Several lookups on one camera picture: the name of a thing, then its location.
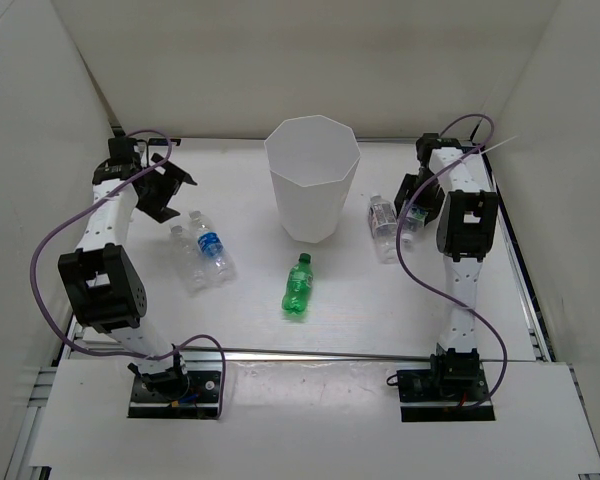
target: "green plastic bottle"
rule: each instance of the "green plastic bottle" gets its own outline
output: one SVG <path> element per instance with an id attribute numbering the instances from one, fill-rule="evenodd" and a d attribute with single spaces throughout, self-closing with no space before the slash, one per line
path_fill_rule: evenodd
<path id="1" fill-rule="evenodd" d="M 309 303 L 312 284 L 311 255 L 302 253 L 298 263 L 289 272 L 287 293 L 282 299 L 282 309 L 294 314 L 303 313 Z"/>

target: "blue bottle label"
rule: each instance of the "blue bottle label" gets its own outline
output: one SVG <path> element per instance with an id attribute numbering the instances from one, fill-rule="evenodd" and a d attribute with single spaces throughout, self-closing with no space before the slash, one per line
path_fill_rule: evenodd
<path id="1" fill-rule="evenodd" d="M 222 252 L 223 249 L 218 235 L 214 232 L 205 233 L 198 238 L 198 246 L 200 247 L 200 251 L 208 257 L 214 257 Z"/>

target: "robotic arm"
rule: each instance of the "robotic arm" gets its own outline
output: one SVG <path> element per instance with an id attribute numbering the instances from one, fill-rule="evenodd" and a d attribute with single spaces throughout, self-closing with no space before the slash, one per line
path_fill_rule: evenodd
<path id="1" fill-rule="evenodd" d="M 144 167 L 137 141 L 109 140 L 111 157 L 93 176 L 94 203 Z M 152 161 L 162 160 L 154 154 Z M 182 183 L 196 185 L 191 176 L 167 162 L 164 173 L 152 171 L 128 185 L 96 210 L 73 253 L 62 255 L 58 269 L 77 321 L 118 341 L 125 349 L 147 355 L 165 354 L 173 346 L 158 335 L 146 318 L 147 295 L 124 243 L 134 208 L 163 223 L 179 215 L 167 207 Z M 129 365 L 150 392 L 177 400 L 189 391 L 182 357 L 161 361 L 137 360 Z"/>
<path id="2" fill-rule="evenodd" d="M 395 201 L 398 211 L 420 185 L 463 154 L 456 139 L 443 139 L 438 134 L 425 134 L 416 142 L 416 148 L 420 169 L 417 175 L 405 176 Z M 446 292 L 475 308 L 480 270 L 493 245 L 497 194 L 481 190 L 467 167 L 460 163 L 439 181 L 432 182 L 416 199 L 416 204 L 428 213 L 425 223 L 440 216 L 436 242 L 443 254 Z M 444 411 L 450 399 L 480 402 L 486 398 L 488 389 L 480 366 L 473 315 L 449 303 L 446 320 L 436 353 L 430 359 L 430 369 L 398 372 L 403 401 L 416 405 L 426 402 L 433 405 L 432 409 L 439 403 L 440 411 Z M 492 407 L 485 405 L 475 418 L 484 420 L 489 416 L 493 416 Z M 434 415 L 434 418 L 450 417 Z"/>

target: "white container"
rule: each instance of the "white container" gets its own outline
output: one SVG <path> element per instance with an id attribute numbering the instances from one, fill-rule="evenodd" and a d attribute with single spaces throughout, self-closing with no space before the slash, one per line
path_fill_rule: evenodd
<path id="1" fill-rule="evenodd" d="M 282 226 L 301 242 L 330 236 L 360 160 L 353 130 L 322 115 L 293 118 L 264 146 Z"/>

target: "white wall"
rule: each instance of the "white wall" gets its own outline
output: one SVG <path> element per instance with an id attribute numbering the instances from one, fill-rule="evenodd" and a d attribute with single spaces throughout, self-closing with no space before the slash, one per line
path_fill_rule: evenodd
<path id="1" fill-rule="evenodd" d="M 600 449 L 600 0 L 561 2 L 499 132 L 520 134 L 493 168 Z"/>
<path id="2" fill-rule="evenodd" d="M 500 112 L 557 0 L 53 0 L 126 129 L 418 136 Z M 467 136 L 473 125 L 456 131 Z"/>
<path id="3" fill-rule="evenodd" d="M 46 232 L 90 203 L 91 173 L 110 134 L 49 1 L 8 3 L 0 2 L 0 478 L 37 368 L 58 347 L 31 296 L 29 258 Z M 57 256 L 78 235 L 63 235 L 42 258 L 45 298 L 61 321 L 68 304 Z"/>

